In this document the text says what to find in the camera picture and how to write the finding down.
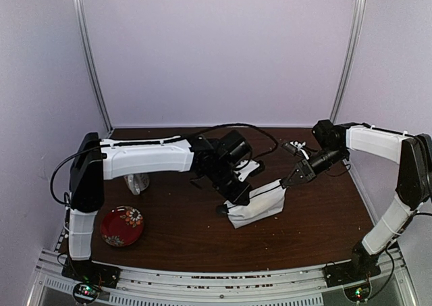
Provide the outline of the white drawstring pouch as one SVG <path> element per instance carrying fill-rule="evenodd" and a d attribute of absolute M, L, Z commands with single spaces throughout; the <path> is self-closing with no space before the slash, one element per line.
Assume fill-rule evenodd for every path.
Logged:
<path fill-rule="evenodd" d="M 277 179 L 250 191 L 248 205 L 234 205 L 226 201 L 217 206 L 216 211 L 219 215 L 227 216 L 233 227 L 238 229 L 282 212 L 285 193 L 286 188 L 282 186 L 281 179 Z"/>

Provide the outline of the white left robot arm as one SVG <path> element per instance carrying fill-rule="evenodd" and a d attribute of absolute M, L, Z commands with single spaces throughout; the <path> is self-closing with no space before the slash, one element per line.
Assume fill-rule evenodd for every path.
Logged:
<path fill-rule="evenodd" d="M 236 130 L 222 138 L 202 134 L 114 141 L 88 133 L 70 168 L 68 252 L 71 271 L 83 282 L 97 276 L 91 258 L 95 217 L 105 202 L 104 182 L 129 174 L 193 172 L 234 205 L 248 205 L 251 185 L 240 178 L 237 166 L 252 148 Z"/>

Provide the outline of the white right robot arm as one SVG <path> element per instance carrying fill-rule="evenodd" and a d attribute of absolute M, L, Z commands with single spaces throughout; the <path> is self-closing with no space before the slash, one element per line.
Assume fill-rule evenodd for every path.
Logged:
<path fill-rule="evenodd" d="M 352 260 L 346 265 L 349 278 L 360 280 L 431 199 L 431 137 L 330 120 L 318 121 L 312 133 L 319 151 L 300 160 L 280 184 L 283 188 L 306 184 L 336 163 L 354 160 L 356 183 L 374 199 L 380 216 L 353 247 Z"/>

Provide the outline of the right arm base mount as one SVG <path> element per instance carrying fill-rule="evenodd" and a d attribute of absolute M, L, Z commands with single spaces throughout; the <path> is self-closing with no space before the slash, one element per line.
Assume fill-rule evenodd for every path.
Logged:
<path fill-rule="evenodd" d="M 356 269 L 351 261 L 331 262 L 323 267 L 323 274 L 328 288 L 366 280 L 378 276 L 380 273 L 381 269 L 378 265 L 372 265 L 366 269 Z"/>

